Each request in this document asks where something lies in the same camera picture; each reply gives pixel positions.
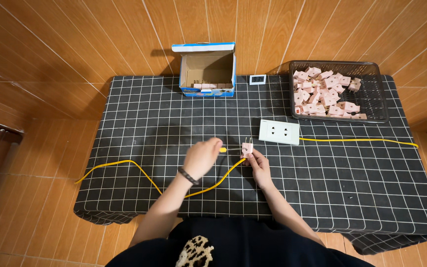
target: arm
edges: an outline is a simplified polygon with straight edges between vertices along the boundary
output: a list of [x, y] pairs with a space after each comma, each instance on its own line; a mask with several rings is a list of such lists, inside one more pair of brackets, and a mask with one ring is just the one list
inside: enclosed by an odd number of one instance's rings
[[[193, 179], [200, 179], [212, 168], [221, 146], [222, 140], [215, 137], [207, 142], [198, 142], [187, 151], [184, 170]], [[177, 173], [168, 188], [146, 213], [129, 246], [145, 240], [167, 238], [182, 201], [191, 186], [192, 183], [189, 180]]]
[[309, 227], [274, 186], [271, 180], [270, 163], [268, 159], [254, 149], [253, 154], [248, 154], [248, 162], [249, 164], [246, 163], [246, 165], [252, 166], [253, 178], [263, 191], [275, 220], [284, 224], [293, 230], [293, 232], [324, 246], [316, 232]]

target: tiled floor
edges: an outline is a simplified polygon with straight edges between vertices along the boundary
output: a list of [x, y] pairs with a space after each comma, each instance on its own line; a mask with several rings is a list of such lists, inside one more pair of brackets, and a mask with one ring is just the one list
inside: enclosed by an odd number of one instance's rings
[[[123, 251], [139, 216], [99, 226], [72, 212], [97, 121], [35, 120], [0, 173], [0, 267], [103, 266]], [[427, 133], [414, 133], [427, 171]], [[320, 233], [328, 247], [376, 266], [427, 267], [427, 242], [361, 256], [340, 234]]]

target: black beaded bracelet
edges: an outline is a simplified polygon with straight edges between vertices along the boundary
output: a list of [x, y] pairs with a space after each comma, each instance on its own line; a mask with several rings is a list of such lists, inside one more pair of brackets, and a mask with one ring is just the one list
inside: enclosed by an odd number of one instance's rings
[[188, 173], [186, 173], [186, 171], [184, 171], [184, 169], [182, 169], [181, 166], [179, 166], [179, 168], [177, 168], [177, 170], [182, 174], [182, 176], [184, 176], [187, 180], [189, 180], [189, 182], [191, 182], [195, 185], [200, 184], [199, 181], [193, 179], [192, 176], [190, 176]]

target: table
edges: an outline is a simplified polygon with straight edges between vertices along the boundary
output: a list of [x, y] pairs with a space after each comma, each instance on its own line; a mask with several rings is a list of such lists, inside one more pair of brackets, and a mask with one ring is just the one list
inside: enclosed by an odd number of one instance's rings
[[[386, 138], [414, 142], [393, 79], [383, 76], [389, 122], [350, 124], [295, 120], [288, 76], [268, 76], [250, 86], [237, 76], [234, 97], [187, 98], [178, 76], [116, 76], [86, 171], [134, 160], [163, 191], [183, 164], [187, 149], [212, 136], [227, 148], [245, 138], [271, 165], [274, 184], [311, 228], [339, 232], [361, 254], [375, 254], [427, 240], [427, 176], [410, 145], [391, 142], [312, 142], [299, 146], [258, 140], [260, 119], [300, 123], [301, 137]], [[221, 154], [189, 193], [213, 185], [239, 160]], [[132, 163], [98, 168], [81, 184], [74, 212], [95, 224], [128, 223], [159, 197]], [[186, 199], [179, 215], [246, 216], [271, 220], [250, 167], [237, 167], [216, 189]]]

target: plastic basket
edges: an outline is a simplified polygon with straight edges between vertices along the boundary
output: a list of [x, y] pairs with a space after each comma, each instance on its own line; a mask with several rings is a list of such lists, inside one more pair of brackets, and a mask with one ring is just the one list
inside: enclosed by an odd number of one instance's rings
[[[305, 71], [307, 67], [318, 67], [323, 72], [332, 70], [344, 76], [362, 79], [360, 89], [352, 92], [345, 89], [338, 101], [348, 101], [360, 106], [360, 113], [367, 115], [366, 120], [338, 117], [320, 117], [297, 114], [294, 111], [293, 73], [295, 70]], [[387, 123], [388, 110], [383, 91], [382, 76], [378, 65], [372, 62], [355, 61], [312, 61], [294, 60], [289, 64], [289, 90], [291, 92], [291, 113], [294, 118], [349, 123]]]

